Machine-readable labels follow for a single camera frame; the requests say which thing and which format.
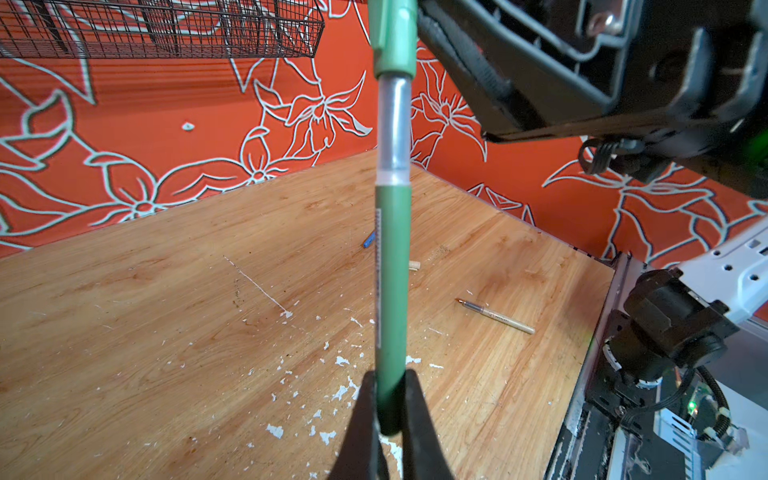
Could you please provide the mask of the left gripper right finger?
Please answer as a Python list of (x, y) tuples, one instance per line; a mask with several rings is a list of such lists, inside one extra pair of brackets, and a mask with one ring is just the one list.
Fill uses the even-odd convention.
[(432, 422), (417, 372), (407, 369), (401, 415), (403, 478), (453, 479)]

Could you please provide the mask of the green pen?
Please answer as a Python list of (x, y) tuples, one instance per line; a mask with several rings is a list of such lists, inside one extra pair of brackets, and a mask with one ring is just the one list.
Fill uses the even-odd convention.
[(378, 79), (376, 223), (376, 406), (380, 432), (401, 430), (411, 238), (411, 79)]

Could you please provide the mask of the green pen cap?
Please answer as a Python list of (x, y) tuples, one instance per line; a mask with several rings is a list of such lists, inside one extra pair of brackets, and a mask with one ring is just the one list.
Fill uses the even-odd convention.
[(416, 76), (417, 17), (416, 0), (370, 0), (368, 18), (374, 74)]

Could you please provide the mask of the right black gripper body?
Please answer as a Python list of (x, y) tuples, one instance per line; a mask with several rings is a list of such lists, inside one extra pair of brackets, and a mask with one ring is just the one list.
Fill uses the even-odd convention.
[(486, 141), (578, 136), (589, 175), (767, 194), (762, 0), (421, 1), (417, 24)]

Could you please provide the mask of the blue pen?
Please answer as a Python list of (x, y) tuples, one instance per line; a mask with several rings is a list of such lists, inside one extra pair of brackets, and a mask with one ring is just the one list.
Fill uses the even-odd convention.
[(374, 243), (375, 238), (376, 238), (376, 231), (372, 231), (362, 243), (362, 247), (364, 249), (369, 248)]

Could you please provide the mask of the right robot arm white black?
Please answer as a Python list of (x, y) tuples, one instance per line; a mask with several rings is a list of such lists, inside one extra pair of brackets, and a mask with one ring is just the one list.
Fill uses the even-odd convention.
[[(681, 162), (767, 195), (763, 1), (422, 1), (418, 33), (494, 143), (582, 135), (578, 162), (650, 182)], [(605, 355), (638, 386), (717, 359), (765, 300), (758, 226), (643, 274)]]

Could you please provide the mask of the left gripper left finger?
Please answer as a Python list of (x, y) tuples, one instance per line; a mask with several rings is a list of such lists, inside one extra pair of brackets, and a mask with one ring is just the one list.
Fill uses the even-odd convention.
[(339, 456), (328, 478), (334, 480), (390, 478), (379, 439), (374, 371), (368, 371), (363, 377)]

